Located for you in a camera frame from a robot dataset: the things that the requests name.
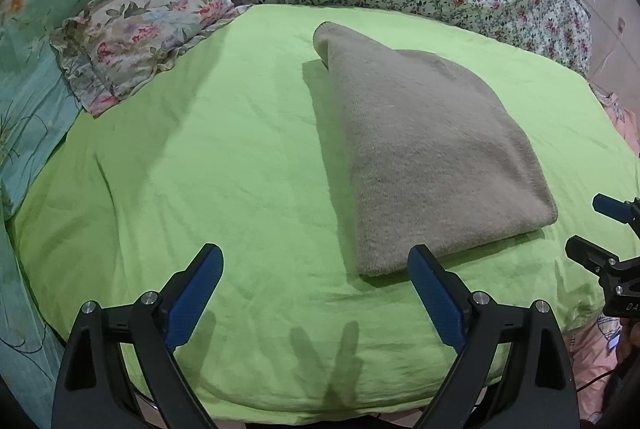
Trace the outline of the beige knit sweater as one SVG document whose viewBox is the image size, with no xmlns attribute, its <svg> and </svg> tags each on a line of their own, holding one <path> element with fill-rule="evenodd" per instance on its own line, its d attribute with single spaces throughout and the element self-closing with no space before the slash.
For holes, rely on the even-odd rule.
<svg viewBox="0 0 640 429">
<path fill-rule="evenodd" d="M 312 44 L 344 133 L 360 274 L 403 270 L 416 245 L 449 256 L 556 221 L 532 143 L 477 74 L 334 22 Z"/>
</svg>

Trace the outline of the pink floral ruffled pillow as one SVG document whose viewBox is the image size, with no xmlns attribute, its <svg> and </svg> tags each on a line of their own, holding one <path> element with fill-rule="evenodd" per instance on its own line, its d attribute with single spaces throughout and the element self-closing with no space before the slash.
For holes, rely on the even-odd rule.
<svg viewBox="0 0 640 429">
<path fill-rule="evenodd" d="M 247 9 L 235 0 L 93 0 L 50 43 L 68 89 L 98 117 Z"/>
</svg>

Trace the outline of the teal floral pillow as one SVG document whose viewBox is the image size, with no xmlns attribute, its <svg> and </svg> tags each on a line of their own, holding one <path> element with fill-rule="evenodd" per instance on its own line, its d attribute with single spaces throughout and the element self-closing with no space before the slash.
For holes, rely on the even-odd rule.
<svg viewBox="0 0 640 429">
<path fill-rule="evenodd" d="M 1 220 L 29 187 L 80 111 L 50 37 L 91 0 L 1 0 Z M 8 233 L 1 234 L 1 378 L 30 423 L 51 424 L 62 345 L 28 290 Z"/>
</svg>

